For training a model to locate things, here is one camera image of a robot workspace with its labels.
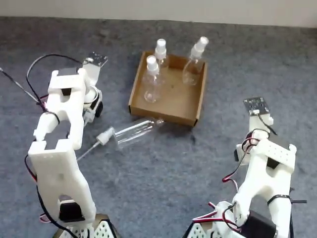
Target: plastic bottle body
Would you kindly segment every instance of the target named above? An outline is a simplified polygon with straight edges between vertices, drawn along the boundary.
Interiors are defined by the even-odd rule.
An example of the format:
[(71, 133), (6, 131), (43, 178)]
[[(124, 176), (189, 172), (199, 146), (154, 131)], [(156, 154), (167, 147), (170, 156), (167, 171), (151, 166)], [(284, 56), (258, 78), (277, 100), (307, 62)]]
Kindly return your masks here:
[(143, 77), (143, 83), (145, 86), (144, 99), (149, 103), (157, 102), (160, 99), (160, 88), (163, 84), (160, 74), (146, 74)]
[(128, 126), (115, 130), (114, 138), (117, 142), (119, 149), (129, 146), (135, 142), (151, 139), (148, 136), (150, 132), (164, 124), (161, 119), (140, 119)]
[(162, 84), (166, 82), (167, 71), (169, 66), (168, 56), (163, 59), (157, 59), (158, 67), (159, 67), (159, 76)]
[(199, 81), (204, 62), (201, 58), (189, 57), (183, 69), (183, 83), (187, 85), (196, 85)]

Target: bottle neck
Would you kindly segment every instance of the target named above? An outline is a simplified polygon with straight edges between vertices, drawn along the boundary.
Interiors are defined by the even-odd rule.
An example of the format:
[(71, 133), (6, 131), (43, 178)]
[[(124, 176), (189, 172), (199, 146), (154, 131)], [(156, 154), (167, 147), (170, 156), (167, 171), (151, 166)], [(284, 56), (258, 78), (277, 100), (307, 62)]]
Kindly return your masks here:
[(202, 58), (202, 56), (196, 56), (196, 55), (191, 54), (191, 55), (189, 56), (189, 58), (190, 58), (191, 60), (200, 60), (200, 59)]

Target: wire bundle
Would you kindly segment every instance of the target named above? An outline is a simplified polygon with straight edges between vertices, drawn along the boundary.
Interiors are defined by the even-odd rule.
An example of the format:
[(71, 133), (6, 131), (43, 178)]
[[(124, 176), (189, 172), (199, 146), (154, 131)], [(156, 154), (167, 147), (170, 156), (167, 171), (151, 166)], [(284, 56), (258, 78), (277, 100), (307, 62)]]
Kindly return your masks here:
[[(213, 209), (216, 209), (216, 206), (212, 203), (209, 202), (208, 205), (210, 207), (212, 207)], [(240, 229), (238, 228), (238, 226), (231, 220), (226, 219), (225, 217), (225, 213), (228, 211), (229, 209), (224, 210), (224, 212), (222, 213), (222, 216), (219, 218), (213, 217), (214, 215), (216, 215), (218, 213), (217, 210), (213, 211), (213, 212), (209, 212), (205, 215), (196, 217), (193, 219), (193, 223), (205, 223), (205, 222), (225, 222), (230, 229), (232, 229), (235, 232), (240, 232)]]

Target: white wall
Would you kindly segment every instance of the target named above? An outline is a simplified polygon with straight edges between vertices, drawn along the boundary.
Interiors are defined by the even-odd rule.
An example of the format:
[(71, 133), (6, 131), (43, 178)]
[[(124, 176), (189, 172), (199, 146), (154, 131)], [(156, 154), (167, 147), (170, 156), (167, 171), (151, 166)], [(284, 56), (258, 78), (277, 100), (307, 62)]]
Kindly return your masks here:
[(0, 15), (317, 27), (317, 0), (0, 0)]

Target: metal plate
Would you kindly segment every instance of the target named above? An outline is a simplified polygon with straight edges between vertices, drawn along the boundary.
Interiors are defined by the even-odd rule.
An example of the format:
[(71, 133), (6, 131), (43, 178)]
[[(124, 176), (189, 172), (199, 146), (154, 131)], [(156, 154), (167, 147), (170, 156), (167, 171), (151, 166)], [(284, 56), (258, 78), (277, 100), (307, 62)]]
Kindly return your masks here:
[(95, 66), (102, 67), (108, 61), (107, 56), (102, 56), (96, 52), (89, 53), (83, 64), (91, 63)]
[(269, 113), (268, 106), (263, 97), (247, 98), (243, 102), (250, 116), (264, 115)]

